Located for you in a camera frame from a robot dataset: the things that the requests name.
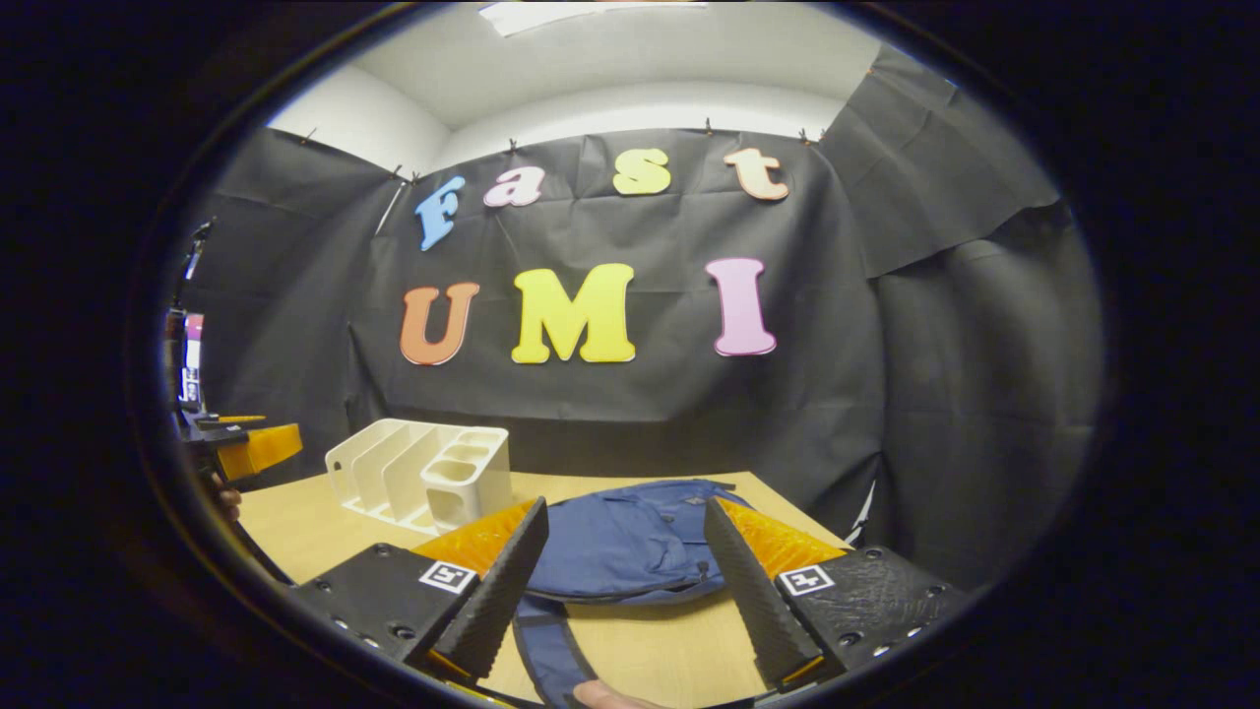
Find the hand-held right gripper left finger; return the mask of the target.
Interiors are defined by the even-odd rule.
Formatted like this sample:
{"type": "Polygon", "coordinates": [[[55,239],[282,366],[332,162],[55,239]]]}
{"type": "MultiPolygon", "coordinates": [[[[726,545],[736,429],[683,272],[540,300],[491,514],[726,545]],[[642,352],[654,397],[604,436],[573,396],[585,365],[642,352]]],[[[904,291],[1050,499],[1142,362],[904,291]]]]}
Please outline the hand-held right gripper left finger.
{"type": "Polygon", "coordinates": [[[441,680],[481,680],[548,535],[548,506],[536,497],[410,550],[369,545],[295,596],[375,654],[441,680]]]}

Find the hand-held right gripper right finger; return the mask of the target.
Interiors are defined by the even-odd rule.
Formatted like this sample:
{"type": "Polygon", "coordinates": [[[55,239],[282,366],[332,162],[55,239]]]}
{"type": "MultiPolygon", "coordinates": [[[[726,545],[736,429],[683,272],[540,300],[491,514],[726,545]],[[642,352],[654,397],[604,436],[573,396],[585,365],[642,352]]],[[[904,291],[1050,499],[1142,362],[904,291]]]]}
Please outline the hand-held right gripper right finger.
{"type": "Polygon", "coordinates": [[[887,548],[828,545],[724,497],[707,502],[706,540],[775,690],[890,660],[971,599],[887,548]]]}

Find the white bookshelf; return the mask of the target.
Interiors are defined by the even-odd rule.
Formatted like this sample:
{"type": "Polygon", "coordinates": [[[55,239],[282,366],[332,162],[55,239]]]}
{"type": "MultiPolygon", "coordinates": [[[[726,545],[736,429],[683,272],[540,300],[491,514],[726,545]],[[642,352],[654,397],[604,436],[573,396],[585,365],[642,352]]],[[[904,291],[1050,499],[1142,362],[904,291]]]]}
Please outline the white bookshelf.
{"type": "Polygon", "coordinates": [[[512,506],[509,432],[382,419],[325,455],[341,508],[440,536],[512,506]]]}

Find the black backdrop cloth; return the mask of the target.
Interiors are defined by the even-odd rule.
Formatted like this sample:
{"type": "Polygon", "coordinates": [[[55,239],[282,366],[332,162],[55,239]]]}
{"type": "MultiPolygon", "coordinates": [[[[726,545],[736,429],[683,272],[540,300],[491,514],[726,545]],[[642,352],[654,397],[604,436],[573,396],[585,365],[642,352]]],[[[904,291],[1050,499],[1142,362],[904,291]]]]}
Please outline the black backdrop cloth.
{"type": "Polygon", "coordinates": [[[262,128],[192,222],[222,413],[501,427],[517,471],[751,472],[958,586],[1074,489],[1102,314],[1070,207],[961,87],[891,47],[822,144],[564,136],[418,183],[262,128]]]}

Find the blue schoolbag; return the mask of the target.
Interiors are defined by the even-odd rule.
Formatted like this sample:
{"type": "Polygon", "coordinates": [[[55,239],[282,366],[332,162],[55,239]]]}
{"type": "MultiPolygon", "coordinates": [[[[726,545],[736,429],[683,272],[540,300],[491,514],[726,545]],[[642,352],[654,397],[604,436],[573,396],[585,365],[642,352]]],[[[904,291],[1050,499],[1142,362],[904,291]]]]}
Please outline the blue schoolbag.
{"type": "Polygon", "coordinates": [[[747,506],[735,485],[662,480],[549,504],[549,536],[512,620],[517,649],[547,709],[581,709],[573,689],[598,674],[568,607],[664,607],[724,588],[706,540],[711,499],[747,506]]]}

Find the computer monitor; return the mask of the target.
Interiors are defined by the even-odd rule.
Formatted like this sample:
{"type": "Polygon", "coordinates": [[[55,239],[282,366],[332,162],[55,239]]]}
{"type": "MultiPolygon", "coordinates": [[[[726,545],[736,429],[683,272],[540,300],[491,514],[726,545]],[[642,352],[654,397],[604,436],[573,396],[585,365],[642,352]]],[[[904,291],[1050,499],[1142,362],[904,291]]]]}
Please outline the computer monitor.
{"type": "Polygon", "coordinates": [[[205,409],[202,387],[202,332],[204,315],[189,311],[183,319],[179,400],[186,411],[205,409]]]}

